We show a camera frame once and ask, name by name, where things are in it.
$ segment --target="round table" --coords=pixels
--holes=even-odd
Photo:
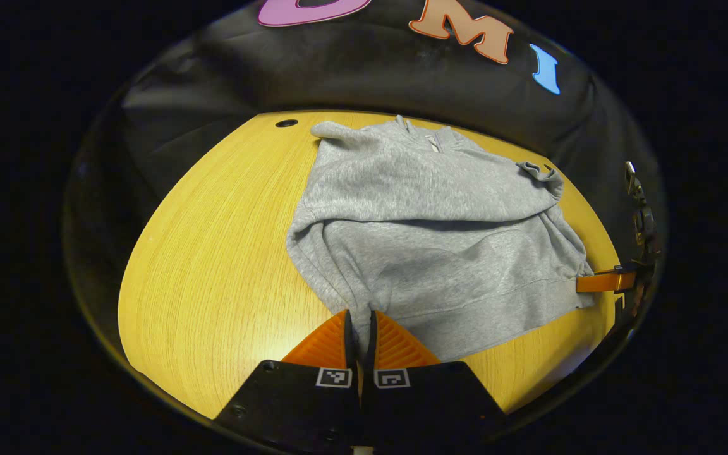
[[[165,196],[145,226],[119,291],[119,337],[133,368],[206,418],[214,418],[261,360],[280,360],[332,314],[286,253],[286,231],[320,144],[311,127],[350,128],[395,115],[270,112],[220,141]],[[285,120],[296,124],[278,127]],[[409,118],[416,126],[444,124]],[[453,128],[514,161],[541,155]],[[593,270],[619,264],[594,210],[564,176],[559,202]],[[507,343],[463,359],[497,404],[512,412],[590,354],[614,322],[612,292]]]

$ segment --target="orange letter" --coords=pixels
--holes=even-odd
[[[482,41],[474,49],[497,63],[507,63],[507,40],[513,29],[489,16],[471,18],[456,0],[425,0],[423,15],[420,20],[410,22],[409,28],[427,37],[445,40],[451,36],[443,27],[446,19],[460,44],[465,46],[482,35]]]

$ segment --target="gray hoodie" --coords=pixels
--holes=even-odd
[[[556,170],[402,116],[311,132],[322,141],[286,248],[332,313],[350,309],[359,355],[370,309],[446,362],[592,305],[575,291],[592,270]]]

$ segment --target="pink letter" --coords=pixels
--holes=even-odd
[[[300,23],[321,22],[353,14],[370,0],[336,0],[327,5],[302,8],[300,0],[268,0],[260,8],[257,22],[267,27],[288,27]]]

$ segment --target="screw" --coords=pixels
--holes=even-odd
[[[332,442],[336,440],[336,437],[338,437],[339,433],[334,429],[329,429],[326,432],[322,434],[322,437],[324,440]]]
[[[243,418],[246,415],[246,408],[240,405],[232,405],[232,414],[237,418]]]

